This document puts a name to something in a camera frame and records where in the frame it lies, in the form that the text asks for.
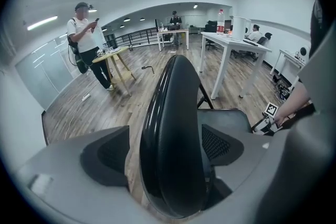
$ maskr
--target railing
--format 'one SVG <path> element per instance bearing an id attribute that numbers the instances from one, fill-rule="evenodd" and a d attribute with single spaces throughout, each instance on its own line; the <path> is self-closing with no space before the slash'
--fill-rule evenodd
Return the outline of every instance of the railing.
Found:
<path id="1" fill-rule="evenodd" d="M 156 27 L 153 27 L 112 39 L 112 35 L 106 35 L 105 39 L 109 47 L 117 48 L 128 46 L 129 49 L 132 50 L 133 47 L 157 43 L 158 38 L 156 33 Z"/>

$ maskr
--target man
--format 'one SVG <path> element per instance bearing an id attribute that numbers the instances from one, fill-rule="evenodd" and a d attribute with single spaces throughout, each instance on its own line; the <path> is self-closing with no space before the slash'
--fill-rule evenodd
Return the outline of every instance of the man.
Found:
<path id="1" fill-rule="evenodd" d="M 105 61 L 92 63 L 99 47 L 95 44 L 92 34 L 97 26 L 97 22 L 88 22 L 88 10 L 87 3 L 81 2 L 77 4 L 75 7 L 76 17 L 69 20 L 67 24 L 68 37 L 72 42 L 78 43 L 78 51 L 83 62 L 91 68 L 100 84 L 102 84 L 105 89 L 112 91 L 113 86 L 111 85 L 109 70 Z"/>
<path id="2" fill-rule="evenodd" d="M 309 57 L 311 57 L 320 46 L 332 23 L 333 18 L 323 13 L 323 3 L 323 0 L 316 0 L 313 7 L 311 16 L 311 48 Z M 282 125 L 283 129 L 291 128 L 299 119 L 307 115 L 311 115 L 315 111 L 313 104 L 302 108 L 309 100 L 310 97 L 308 95 L 308 91 L 303 83 L 299 81 L 290 97 L 279 108 L 275 116 L 275 121 L 278 125 Z M 285 118 L 293 113 L 296 113 L 296 115 L 292 119 L 284 122 Z"/>
<path id="3" fill-rule="evenodd" d="M 259 32 L 259 25 L 253 25 L 253 32 L 248 35 L 248 39 L 254 42 L 258 42 L 262 36 L 262 33 Z"/>
<path id="4" fill-rule="evenodd" d="M 173 17 L 170 19 L 170 24 L 171 25 L 176 25 L 176 29 L 179 29 L 181 26 L 182 20 L 180 18 L 180 16 L 177 15 L 177 11 L 173 11 Z M 174 41 L 173 44 L 174 46 L 178 45 L 179 43 L 179 36 L 180 33 L 174 33 Z"/>

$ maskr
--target cap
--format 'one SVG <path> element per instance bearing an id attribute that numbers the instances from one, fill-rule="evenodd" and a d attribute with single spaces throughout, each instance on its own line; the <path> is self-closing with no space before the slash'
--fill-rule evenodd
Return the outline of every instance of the cap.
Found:
<path id="1" fill-rule="evenodd" d="M 78 10 L 79 8 L 82 8 L 82 7 L 89 8 L 87 3 L 85 3 L 85 2 L 80 2 L 80 3 L 78 3 L 78 4 L 76 5 L 76 7 L 75 7 L 75 11 Z"/>

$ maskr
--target wooden floor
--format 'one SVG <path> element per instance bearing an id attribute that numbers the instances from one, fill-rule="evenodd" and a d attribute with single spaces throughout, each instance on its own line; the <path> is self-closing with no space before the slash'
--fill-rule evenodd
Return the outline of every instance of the wooden floor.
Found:
<path id="1" fill-rule="evenodd" d="M 126 82 L 132 96 L 128 96 L 125 88 L 120 83 L 115 91 L 107 91 L 101 86 L 93 73 L 79 76 L 57 100 L 50 106 L 44 116 L 44 124 L 47 138 L 50 143 L 71 137 L 89 134 L 101 129 L 115 126 L 130 126 L 130 152 L 127 156 L 125 173 L 129 180 L 129 187 L 132 196 L 141 203 L 147 210 L 165 222 L 181 222 L 169 220 L 160 215 L 149 205 L 143 192 L 139 173 L 139 144 L 144 117 L 152 97 L 154 88 L 160 74 L 169 60 L 175 54 L 186 56 L 195 69 L 198 70 L 201 55 L 201 36 L 190 35 L 189 50 L 186 49 L 185 39 L 179 47 L 165 46 L 162 52 L 158 46 L 146 46 L 134 48 L 133 51 L 126 51 L 121 56 L 137 78 Z M 203 73 L 200 73 L 202 84 L 208 95 L 211 94 L 223 49 L 206 49 L 205 65 Z M 124 70 L 123 65 L 117 60 L 117 65 Z M 143 66 L 152 66 L 155 74 L 150 68 L 142 70 Z M 213 101 L 215 108 L 240 108 L 246 112 L 250 124 L 260 120 L 261 113 L 268 102 L 280 105 L 274 94 L 274 85 L 269 75 L 270 69 L 262 65 L 254 87 L 244 98 L 238 95 L 245 85 L 246 80 L 252 72 L 253 63 L 249 58 L 231 57 L 226 77 L 218 93 L 218 98 Z M 91 97 L 81 102 L 84 95 L 90 92 Z M 69 123 L 75 114 L 70 129 L 66 136 Z"/>

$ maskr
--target desk leg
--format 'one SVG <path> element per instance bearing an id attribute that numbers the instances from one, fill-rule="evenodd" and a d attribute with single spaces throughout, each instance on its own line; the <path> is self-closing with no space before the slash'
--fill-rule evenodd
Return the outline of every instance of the desk leg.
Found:
<path id="1" fill-rule="evenodd" d="M 225 74 L 225 71 L 226 71 L 226 67 L 227 67 L 227 64 L 229 63 L 229 60 L 230 60 L 230 54 L 231 54 L 231 48 L 225 46 L 223 56 L 222 56 L 222 61 L 220 63 L 219 72 L 218 72 L 217 79 L 216 79 L 216 83 L 215 83 L 215 86 L 214 86 L 214 90 L 211 93 L 211 99 L 212 100 L 215 100 L 216 97 L 218 96 L 218 91 L 219 91 L 219 88 L 222 85 L 222 82 L 223 82 L 223 79 L 224 79 L 224 74 Z"/>
<path id="2" fill-rule="evenodd" d="M 189 50 L 189 31 L 185 32 L 185 39 L 187 43 L 187 50 Z"/>
<path id="3" fill-rule="evenodd" d="M 279 61 L 279 59 L 280 59 L 280 56 L 281 56 L 281 52 L 279 52 L 278 60 L 276 61 L 275 65 L 273 66 L 273 68 L 272 68 L 272 70 L 271 70 L 271 72 L 269 73 L 270 75 L 273 75 L 273 72 L 274 72 L 274 70 L 275 70 L 275 67 L 276 67 L 277 64 L 278 64 L 278 61 Z"/>
<path id="4" fill-rule="evenodd" d="M 245 96 L 245 94 L 250 90 L 250 88 L 252 87 L 253 83 L 256 80 L 257 77 L 257 73 L 259 72 L 259 68 L 261 67 L 261 65 L 263 64 L 263 60 L 265 58 L 265 52 L 263 53 L 259 53 L 259 57 L 258 60 L 254 66 L 254 69 L 252 71 L 251 76 L 248 78 L 247 83 L 245 85 L 245 87 L 242 89 L 242 91 L 240 92 L 239 96 L 241 98 L 243 98 Z"/>
<path id="5" fill-rule="evenodd" d="M 122 75 L 121 75 L 121 73 L 120 73 L 118 67 L 117 67 L 117 64 L 115 63 L 116 61 L 114 60 L 113 57 L 111 57 L 111 60 L 112 60 L 112 63 L 113 63 L 113 65 L 114 65 L 114 68 L 115 68 L 116 72 L 118 73 L 118 76 L 119 76 L 119 78 L 120 78 L 122 84 L 124 85 L 124 87 L 125 87 L 126 90 L 127 90 L 128 95 L 129 95 L 129 96 L 132 96 L 131 93 L 130 93 L 130 91 L 129 91 L 129 89 L 127 88 L 127 86 L 126 86 L 126 84 L 125 84 L 125 81 L 124 81 L 124 79 L 123 79 L 123 77 L 122 77 Z"/>
<path id="6" fill-rule="evenodd" d="M 159 50 L 161 51 L 160 35 L 159 34 L 157 34 L 157 41 L 159 43 Z"/>
<path id="7" fill-rule="evenodd" d="M 285 61 L 284 61 L 283 65 L 282 65 L 281 69 L 279 70 L 278 75 L 281 75 L 282 71 L 284 70 L 286 62 L 287 62 L 287 59 L 285 58 Z"/>
<path id="8" fill-rule="evenodd" d="M 133 75 L 132 71 L 131 71 L 131 70 L 128 68 L 128 66 L 125 64 L 125 62 L 124 62 L 124 60 L 121 58 L 120 54 L 117 54 L 117 55 L 118 55 L 118 57 L 119 57 L 119 60 L 120 60 L 120 61 L 122 62 L 122 64 L 126 67 L 126 69 L 127 69 L 128 71 L 131 72 L 133 79 L 136 80 L 136 78 L 135 78 L 135 76 Z"/>
<path id="9" fill-rule="evenodd" d="M 201 63 L 199 64 L 199 72 L 203 72 L 204 54 L 205 54 L 205 37 L 202 35 Z"/>
<path id="10" fill-rule="evenodd" d="M 296 83 L 298 83 L 299 81 L 299 76 L 296 76 L 296 78 L 294 79 L 294 82 L 292 83 L 292 89 L 295 87 Z"/>
<path id="11" fill-rule="evenodd" d="M 112 74 L 111 74 L 111 70 L 110 70 L 110 66 L 109 66 L 109 61 L 107 59 L 105 59 L 105 62 L 106 62 L 107 70 L 109 72 L 109 77 L 110 77 L 111 85 L 112 85 L 113 88 L 115 88 L 114 84 L 112 83 Z"/>

